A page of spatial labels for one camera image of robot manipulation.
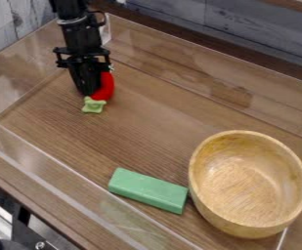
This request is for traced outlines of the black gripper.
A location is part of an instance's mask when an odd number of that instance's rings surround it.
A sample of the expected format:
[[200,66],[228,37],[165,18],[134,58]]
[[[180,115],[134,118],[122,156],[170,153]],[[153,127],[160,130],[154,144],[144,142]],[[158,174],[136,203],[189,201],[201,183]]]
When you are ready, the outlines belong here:
[[[93,90],[97,91],[101,88],[101,73],[114,70],[113,63],[110,61],[110,51],[105,48],[97,48],[85,54],[78,54],[72,52],[68,47],[56,47],[53,53],[57,56],[57,66],[62,68],[69,68],[74,83],[77,85],[78,91],[89,96]],[[89,84],[89,72],[81,63],[94,64],[92,69],[92,87]]]

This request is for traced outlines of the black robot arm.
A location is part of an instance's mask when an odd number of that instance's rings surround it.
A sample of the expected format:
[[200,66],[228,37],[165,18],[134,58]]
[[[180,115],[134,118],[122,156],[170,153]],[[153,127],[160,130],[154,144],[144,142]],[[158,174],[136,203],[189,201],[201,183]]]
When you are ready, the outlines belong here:
[[89,0],[49,0],[62,29],[65,47],[56,47],[57,66],[68,68],[80,92],[90,96],[102,87],[101,74],[112,68],[110,51],[102,47],[104,11],[89,9]]

